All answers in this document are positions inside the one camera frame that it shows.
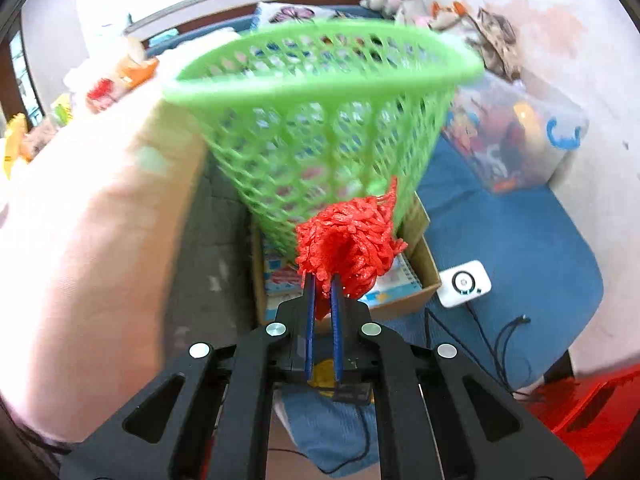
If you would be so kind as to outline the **clear plastic toy bin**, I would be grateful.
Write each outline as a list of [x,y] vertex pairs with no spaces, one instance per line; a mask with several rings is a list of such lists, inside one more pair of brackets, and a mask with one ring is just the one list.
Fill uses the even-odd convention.
[[491,72],[458,88],[442,135],[496,194],[549,182],[589,129],[584,110],[529,70]]

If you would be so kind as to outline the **grey plush toy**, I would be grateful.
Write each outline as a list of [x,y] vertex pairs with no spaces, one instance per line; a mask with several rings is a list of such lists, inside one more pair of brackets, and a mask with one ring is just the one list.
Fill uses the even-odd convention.
[[384,18],[393,18],[400,6],[399,0],[361,0],[359,5],[363,9],[378,12]]

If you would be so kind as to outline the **pink blanket with letters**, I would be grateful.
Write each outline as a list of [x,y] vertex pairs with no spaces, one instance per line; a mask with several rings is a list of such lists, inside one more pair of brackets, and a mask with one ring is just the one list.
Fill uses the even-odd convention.
[[78,115],[11,183],[1,228],[1,396],[41,437],[79,442],[160,370],[163,307],[205,144],[164,91],[231,28]]

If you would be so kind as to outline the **crumpled white red tissue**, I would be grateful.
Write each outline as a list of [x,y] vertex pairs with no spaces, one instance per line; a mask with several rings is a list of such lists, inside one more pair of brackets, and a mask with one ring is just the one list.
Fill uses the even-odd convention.
[[114,80],[103,78],[87,92],[86,104],[93,114],[103,112],[122,97],[122,87]]

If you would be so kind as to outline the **butterfly print pillow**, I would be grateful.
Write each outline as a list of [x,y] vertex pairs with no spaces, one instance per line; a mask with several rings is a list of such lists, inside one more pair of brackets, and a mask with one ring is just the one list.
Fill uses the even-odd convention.
[[284,22],[314,22],[351,17],[352,14],[333,8],[324,8],[323,6],[285,2],[258,2],[253,16],[252,27],[258,29]]

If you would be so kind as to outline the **cow plush toy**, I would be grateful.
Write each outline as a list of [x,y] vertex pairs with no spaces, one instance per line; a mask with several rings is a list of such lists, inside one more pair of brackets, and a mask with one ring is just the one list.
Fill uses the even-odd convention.
[[399,6],[395,13],[396,25],[426,25],[430,11],[424,0],[398,1]]

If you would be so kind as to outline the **orange fruit peel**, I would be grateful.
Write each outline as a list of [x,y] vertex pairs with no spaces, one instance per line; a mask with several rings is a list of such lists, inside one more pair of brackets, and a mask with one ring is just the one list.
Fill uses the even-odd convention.
[[128,56],[118,63],[116,74],[128,89],[134,89],[155,75],[158,64],[158,58],[146,58],[137,62]]

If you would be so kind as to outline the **white small device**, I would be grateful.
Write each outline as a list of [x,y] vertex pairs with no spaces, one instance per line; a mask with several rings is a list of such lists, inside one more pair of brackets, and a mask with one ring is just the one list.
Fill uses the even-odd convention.
[[487,295],[491,280],[480,260],[472,260],[439,272],[440,286],[436,290],[439,303],[446,309],[462,306],[470,300]]

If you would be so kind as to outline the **red plastic stool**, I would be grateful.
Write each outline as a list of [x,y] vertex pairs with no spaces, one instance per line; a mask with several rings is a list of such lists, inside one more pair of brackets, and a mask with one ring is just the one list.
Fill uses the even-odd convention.
[[639,414],[639,367],[544,384],[527,409],[594,474]]

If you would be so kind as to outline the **cardboard box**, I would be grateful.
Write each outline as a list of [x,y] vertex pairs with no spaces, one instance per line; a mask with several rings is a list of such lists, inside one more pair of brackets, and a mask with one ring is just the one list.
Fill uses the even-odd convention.
[[[388,321],[419,311],[439,289],[439,273],[424,238],[429,225],[430,218],[420,198],[414,196],[397,232],[397,237],[406,244],[405,250],[369,290],[356,284],[346,273],[344,264],[336,269],[345,292],[362,292],[358,299],[369,307],[375,321]],[[276,318],[281,302],[302,294],[302,277],[295,264],[268,243],[256,223],[250,226],[250,247],[256,315],[258,322],[266,325]]]

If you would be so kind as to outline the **red mesh net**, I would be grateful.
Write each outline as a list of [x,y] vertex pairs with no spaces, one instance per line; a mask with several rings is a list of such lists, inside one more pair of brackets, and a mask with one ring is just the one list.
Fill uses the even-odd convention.
[[[344,264],[346,273],[356,284],[369,290],[405,250],[405,242],[394,231],[396,203],[397,179],[391,178],[385,194],[356,197],[326,206],[296,226],[298,274],[316,280],[314,320],[321,321],[331,312],[331,282],[336,276],[340,278],[338,266]],[[343,284],[342,292],[349,299],[362,295],[362,292],[345,292]]]

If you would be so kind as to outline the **orange fox plush toy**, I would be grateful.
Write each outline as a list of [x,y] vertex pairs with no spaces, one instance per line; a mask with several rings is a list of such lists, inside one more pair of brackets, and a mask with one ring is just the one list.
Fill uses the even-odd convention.
[[431,30],[442,32],[457,25],[468,14],[466,6],[459,1],[454,1],[449,6],[433,1],[431,4],[431,21],[428,23]]

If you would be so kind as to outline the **green plastic mesh basket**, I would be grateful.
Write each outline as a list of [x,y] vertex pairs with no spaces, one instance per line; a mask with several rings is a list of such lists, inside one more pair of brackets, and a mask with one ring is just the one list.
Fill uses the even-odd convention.
[[246,32],[186,66],[168,103],[196,120],[270,242],[325,206],[396,188],[405,217],[449,105],[479,77],[461,41],[381,20],[286,22]]

